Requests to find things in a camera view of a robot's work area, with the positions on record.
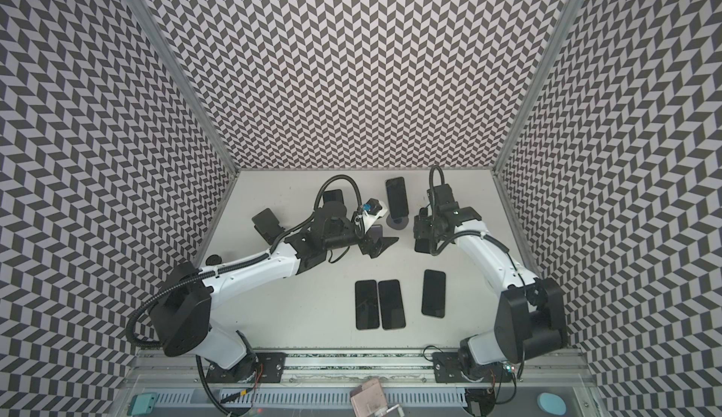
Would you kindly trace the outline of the aluminium front rail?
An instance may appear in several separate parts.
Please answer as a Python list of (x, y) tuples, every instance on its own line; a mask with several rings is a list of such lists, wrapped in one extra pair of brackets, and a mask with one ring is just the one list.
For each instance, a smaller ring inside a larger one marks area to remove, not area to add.
[[(453, 352), (451, 349), (259, 349), (257, 353), (272, 351), (287, 354), (280, 383), (263, 383), (274, 386), (353, 386), (372, 378), (394, 386), (494, 384), (437, 383), (431, 354), (436, 351)], [(517, 373), (514, 365), (506, 365), (513, 374)], [(195, 357), (182, 355), (169, 358), (159, 350), (140, 351), (131, 372), (120, 387), (130, 389), (145, 384), (159, 387), (200, 386)], [(216, 384), (240, 386), (250, 383)], [(595, 385), (595, 381), (585, 357), (579, 350), (561, 349), (525, 362), (522, 377), (516, 380), (516, 384), (518, 387), (577, 387)]]

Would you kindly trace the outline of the teal square object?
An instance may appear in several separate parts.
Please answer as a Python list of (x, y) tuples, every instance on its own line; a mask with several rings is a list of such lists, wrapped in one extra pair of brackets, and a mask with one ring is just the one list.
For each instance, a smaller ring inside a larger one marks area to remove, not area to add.
[(148, 416), (154, 411), (157, 402), (157, 393), (137, 394), (131, 399), (126, 415), (129, 417)]

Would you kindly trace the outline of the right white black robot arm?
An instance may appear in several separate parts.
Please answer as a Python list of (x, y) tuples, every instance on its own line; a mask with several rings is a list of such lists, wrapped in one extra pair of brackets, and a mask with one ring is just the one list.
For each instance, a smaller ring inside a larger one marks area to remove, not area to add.
[(474, 208), (462, 208), (438, 165), (431, 167), (427, 195), (428, 206), (414, 219), (415, 250), (438, 256), (452, 245), (459, 247), (498, 298), (494, 327), (460, 342), (458, 359), (466, 379), (480, 381), (488, 370), (505, 362), (522, 366), (566, 347), (560, 285), (515, 260)]

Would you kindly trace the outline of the pink box at front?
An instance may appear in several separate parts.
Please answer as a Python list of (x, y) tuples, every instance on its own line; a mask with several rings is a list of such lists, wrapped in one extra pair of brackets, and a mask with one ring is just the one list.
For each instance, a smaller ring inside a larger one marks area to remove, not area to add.
[(350, 401), (356, 417), (405, 415), (400, 404), (389, 405), (378, 378), (369, 379), (351, 390)]

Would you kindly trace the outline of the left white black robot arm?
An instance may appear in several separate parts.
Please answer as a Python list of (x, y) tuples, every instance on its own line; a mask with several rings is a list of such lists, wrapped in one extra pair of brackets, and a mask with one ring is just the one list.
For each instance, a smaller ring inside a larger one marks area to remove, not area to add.
[(212, 310), (244, 292), (309, 271), (334, 249), (356, 246), (370, 258), (380, 256), (397, 241), (372, 234), (388, 212), (381, 200), (364, 201), (351, 176), (336, 174), (323, 183), (301, 223), (284, 229), (270, 210), (254, 218), (270, 244), (265, 251), (202, 268), (190, 262), (173, 268), (162, 289), (131, 313), (125, 338), (139, 349), (161, 349), (167, 357), (192, 354), (235, 381), (257, 376), (261, 362), (246, 336), (214, 321)]

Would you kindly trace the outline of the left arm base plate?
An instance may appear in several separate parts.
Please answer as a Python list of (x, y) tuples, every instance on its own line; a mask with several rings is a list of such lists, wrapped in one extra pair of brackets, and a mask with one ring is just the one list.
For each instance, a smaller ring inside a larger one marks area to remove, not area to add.
[(205, 379), (210, 384), (280, 383), (286, 360), (285, 352), (272, 351), (246, 355), (229, 369), (211, 362)]

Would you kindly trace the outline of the black stand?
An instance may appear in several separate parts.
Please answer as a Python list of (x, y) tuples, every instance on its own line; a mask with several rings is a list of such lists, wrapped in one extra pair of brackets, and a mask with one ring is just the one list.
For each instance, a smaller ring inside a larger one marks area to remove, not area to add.
[(256, 214), (251, 219), (254, 228), (261, 235), (261, 237), (269, 244), (272, 245), (274, 241), (285, 231), (285, 228), (280, 225), (276, 214), (265, 208), (260, 213)]

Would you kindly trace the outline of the black phone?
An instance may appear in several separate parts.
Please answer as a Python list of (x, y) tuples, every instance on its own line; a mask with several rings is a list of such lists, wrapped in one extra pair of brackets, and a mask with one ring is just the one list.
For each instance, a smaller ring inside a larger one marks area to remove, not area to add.
[(446, 315), (447, 275), (440, 270), (425, 270), (421, 313), (426, 317), (444, 318)]
[(379, 282), (378, 295), (383, 329), (386, 331), (403, 329), (406, 326), (406, 318), (400, 281)]
[(393, 220), (401, 220), (409, 215), (408, 197), (403, 177), (389, 178), (385, 182), (388, 208)]
[(380, 327), (377, 282), (364, 280), (355, 283), (355, 328), (359, 331)]
[(343, 191), (340, 189), (326, 190), (323, 192), (322, 198), (324, 205), (332, 202), (344, 203)]
[(415, 252), (430, 255), (432, 253), (432, 240), (430, 238), (417, 238), (415, 240)]

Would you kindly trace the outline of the teal round object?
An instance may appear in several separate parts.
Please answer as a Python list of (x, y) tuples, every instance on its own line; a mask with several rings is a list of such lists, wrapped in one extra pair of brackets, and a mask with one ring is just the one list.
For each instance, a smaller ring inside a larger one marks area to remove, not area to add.
[(539, 409), (553, 416), (565, 416), (567, 404), (561, 396), (551, 393), (541, 393), (537, 397)]

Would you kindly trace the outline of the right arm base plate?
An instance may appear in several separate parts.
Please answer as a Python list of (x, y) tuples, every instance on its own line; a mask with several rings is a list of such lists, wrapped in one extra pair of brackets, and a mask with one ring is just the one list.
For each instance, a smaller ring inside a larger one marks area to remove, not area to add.
[(431, 354), (434, 378), (437, 383), (508, 383), (511, 370), (503, 362), (476, 364), (457, 351), (436, 351)]

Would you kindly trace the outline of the small jar with black lid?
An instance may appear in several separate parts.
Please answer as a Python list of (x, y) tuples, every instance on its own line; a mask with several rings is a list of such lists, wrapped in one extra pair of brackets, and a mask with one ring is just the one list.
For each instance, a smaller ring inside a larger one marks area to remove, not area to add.
[(220, 255), (209, 255), (205, 260), (205, 265), (210, 267), (219, 266), (223, 263)]

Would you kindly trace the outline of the grey stand under back phone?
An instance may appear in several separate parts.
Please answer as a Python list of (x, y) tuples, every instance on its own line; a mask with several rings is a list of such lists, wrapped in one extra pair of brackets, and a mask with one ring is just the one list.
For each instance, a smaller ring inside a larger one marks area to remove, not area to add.
[(387, 217), (387, 226), (393, 230), (400, 231), (406, 229), (408, 223), (409, 218), (407, 216), (398, 219), (394, 219), (392, 216)]

